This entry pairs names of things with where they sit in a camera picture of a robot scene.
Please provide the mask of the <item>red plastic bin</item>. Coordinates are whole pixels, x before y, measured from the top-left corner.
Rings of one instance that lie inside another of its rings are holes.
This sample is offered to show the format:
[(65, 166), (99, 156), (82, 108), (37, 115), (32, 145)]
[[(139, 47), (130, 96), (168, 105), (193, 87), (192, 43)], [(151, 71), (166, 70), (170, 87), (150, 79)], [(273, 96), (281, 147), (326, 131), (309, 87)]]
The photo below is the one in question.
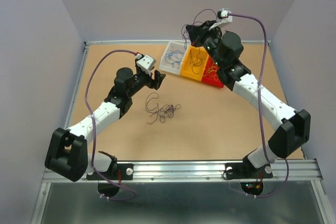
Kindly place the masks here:
[(217, 88), (223, 88), (224, 85), (221, 83), (221, 81), (218, 78), (217, 75), (218, 66), (215, 65), (211, 57), (208, 57), (208, 60), (206, 62), (201, 82), (210, 86), (214, 86)]

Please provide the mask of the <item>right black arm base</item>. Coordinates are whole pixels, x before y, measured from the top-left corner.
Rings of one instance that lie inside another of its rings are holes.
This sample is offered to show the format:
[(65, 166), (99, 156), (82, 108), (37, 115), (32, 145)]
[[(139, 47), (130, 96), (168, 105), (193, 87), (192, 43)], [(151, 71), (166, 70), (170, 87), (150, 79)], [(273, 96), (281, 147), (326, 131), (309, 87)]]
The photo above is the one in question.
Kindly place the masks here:
[(251, 162), (245, 156), (239, 162), (228, 162), (225, 164), (225, 170), (223, 172), (223, 178), (225, 180), (232, 179), (261, 179), (261, 178), (273, 178), (273, 173), (270, 168), (270, 164), (265, 164), (260, 168), (255, 168)]

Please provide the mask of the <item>white plastic bin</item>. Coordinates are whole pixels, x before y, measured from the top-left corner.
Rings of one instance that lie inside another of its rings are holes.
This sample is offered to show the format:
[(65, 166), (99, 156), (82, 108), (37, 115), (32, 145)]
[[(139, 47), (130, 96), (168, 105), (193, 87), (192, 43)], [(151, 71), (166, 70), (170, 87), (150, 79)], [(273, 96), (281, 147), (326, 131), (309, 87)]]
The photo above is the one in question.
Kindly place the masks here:
[(189, 44), (178, 41), (169, 41), (162, 54), (159, 69), (179, 76), (188, 48)]

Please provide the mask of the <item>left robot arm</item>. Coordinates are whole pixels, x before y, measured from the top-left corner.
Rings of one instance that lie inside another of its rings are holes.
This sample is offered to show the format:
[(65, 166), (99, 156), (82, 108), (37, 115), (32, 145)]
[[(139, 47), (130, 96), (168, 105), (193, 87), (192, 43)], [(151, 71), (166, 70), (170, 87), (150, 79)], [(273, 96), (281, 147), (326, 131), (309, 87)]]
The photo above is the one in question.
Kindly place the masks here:
[(143, 87), (158, 90), (165, 77), (157, 70), (146, 73), (137, 68), (133, 73), (127, 67), (119, 69), (114, 86), (92, 114), (67, 129), (59, 127), (52, 133), (45, 167), (73, 182), (92, 172), (88, 145), (93, 136), (121, 119), (131, 107), (132, 97)]

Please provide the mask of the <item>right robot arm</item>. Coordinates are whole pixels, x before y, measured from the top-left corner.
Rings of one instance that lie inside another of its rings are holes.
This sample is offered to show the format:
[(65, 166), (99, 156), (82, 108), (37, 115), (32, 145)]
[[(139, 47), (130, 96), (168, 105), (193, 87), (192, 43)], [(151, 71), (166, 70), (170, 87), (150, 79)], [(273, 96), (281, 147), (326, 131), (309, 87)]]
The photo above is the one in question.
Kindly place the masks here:
[(241, 38), (234, 32), (221, 30), (231, 22), (231, 17), (207, 20), (200, 25), (186, 25), (185, 29), (191, 45), (203, 47), (218, 67), (220, 82), (258, 110), (259, 118), (266, 119), (274, 129), (268, 141), (262, 140), (261, 147), (243, 159), (243, 174), (253, 177), (262, 166), (287, 158), (308, 141), (311, 115), (279, 100), (240, 61), (244, 50)]

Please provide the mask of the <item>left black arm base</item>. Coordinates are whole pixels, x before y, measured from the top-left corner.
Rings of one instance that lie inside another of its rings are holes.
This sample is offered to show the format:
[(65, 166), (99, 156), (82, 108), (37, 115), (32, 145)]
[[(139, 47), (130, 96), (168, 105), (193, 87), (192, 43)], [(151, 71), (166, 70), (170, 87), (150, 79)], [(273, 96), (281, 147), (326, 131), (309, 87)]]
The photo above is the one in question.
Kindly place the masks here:
[(106, 172), (100, 172), (109, 180), (132, 180), (134, 172), (134, 164), (118, 163), (116, 168), (109, 168)]

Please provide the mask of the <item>yellow plastic bin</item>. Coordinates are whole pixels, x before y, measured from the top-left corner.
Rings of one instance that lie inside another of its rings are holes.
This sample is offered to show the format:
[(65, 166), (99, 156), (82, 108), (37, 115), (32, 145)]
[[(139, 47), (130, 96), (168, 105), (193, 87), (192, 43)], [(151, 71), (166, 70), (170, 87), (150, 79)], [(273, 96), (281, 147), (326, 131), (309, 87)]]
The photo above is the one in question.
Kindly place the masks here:
[(189, 46), (180, 76), (201, 82), (208, 57), (209, 55), (203, 47)]

